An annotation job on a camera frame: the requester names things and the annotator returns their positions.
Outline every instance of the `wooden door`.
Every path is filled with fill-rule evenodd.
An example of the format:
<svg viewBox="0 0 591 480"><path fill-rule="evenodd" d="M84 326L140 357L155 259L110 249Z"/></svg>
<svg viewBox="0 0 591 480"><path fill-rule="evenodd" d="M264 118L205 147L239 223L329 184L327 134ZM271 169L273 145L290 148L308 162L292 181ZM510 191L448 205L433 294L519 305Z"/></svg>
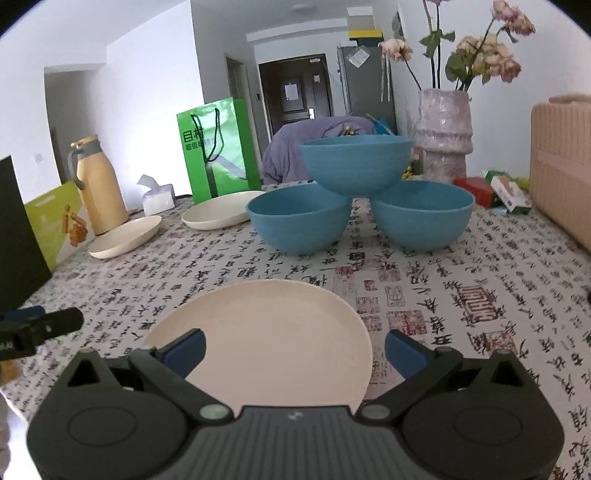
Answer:
<svg viewBox="0 0 591 480"><path fill-rule="evenodd" d="M264 63L260 69L273 135L285 124L332 116L325 55Z"/></svg>

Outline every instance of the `thermos handle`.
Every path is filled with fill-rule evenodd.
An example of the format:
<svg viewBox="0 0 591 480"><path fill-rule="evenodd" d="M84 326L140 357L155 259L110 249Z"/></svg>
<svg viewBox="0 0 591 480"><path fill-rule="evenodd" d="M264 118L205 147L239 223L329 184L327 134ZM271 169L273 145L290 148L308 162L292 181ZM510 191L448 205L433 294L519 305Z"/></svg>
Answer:
<svg viewBox="0 0 591 480"><path fill-rule="evenodd" d="M74 183L80 190L84 190L85 186L81 179L78 178L76 173L76 166L74 165L74 155L76 156L76 164L78 164L78 155L82 153L82 148L76 144L72 144L73 150L68 154L68 167L70 169L70 175L74 180Z"/></svg>

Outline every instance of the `door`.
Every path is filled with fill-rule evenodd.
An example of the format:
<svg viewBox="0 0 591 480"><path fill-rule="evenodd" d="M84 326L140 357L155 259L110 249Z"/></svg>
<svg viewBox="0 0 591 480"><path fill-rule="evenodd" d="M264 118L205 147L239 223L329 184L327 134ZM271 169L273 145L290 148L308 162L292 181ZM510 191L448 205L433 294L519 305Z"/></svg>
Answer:
<svg viewBox="0 0 591 480"><path fill-rule="evenodd" d="M273 61L259 67L273 135L283 125L333 115L324 54Z"/></svg>
<svg viewBox="0 0 591 480"><path fill-rule="evenodd" d="M256 163L261 166L261 148L258 142L258 133L254 113L252 111L251 90L248 84L248 72L243 62L226 56L226 65L228 67L228 85L230 95L246 102L246 111L248 112L248 121L251 126L252 143L255 147Z"/></svg>

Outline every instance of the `pink vase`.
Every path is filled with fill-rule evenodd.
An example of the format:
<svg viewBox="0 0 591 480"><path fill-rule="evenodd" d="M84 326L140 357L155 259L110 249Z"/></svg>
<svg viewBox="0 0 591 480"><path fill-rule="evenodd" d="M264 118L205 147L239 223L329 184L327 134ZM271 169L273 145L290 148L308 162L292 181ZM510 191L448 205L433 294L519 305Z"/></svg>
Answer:
<svg viewBox="0 0 591 480"><path fill-rule="evenodd" d="M418 114L416 142L424 152L424 178L442 183L466 178L466 154L474 151L468 94L422 90Z"/></svg>

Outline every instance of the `cardboard box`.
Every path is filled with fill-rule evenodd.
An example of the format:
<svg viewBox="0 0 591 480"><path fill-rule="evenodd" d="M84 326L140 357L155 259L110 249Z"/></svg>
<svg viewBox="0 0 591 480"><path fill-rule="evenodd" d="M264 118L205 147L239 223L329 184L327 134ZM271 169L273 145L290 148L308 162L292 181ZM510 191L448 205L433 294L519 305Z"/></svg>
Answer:
<svg viewBox="0 0 591 480"><path fill-rule="evenodd" d="M51 271L95 237L73 181L25 204L25 210Z"/></svg>
<svg viewBox="0 0 591 480"><path fill-rule="evenodd" d="M533 207L529 197L509 176L489 172L486 179L510 213L529 213Z"/></svg>

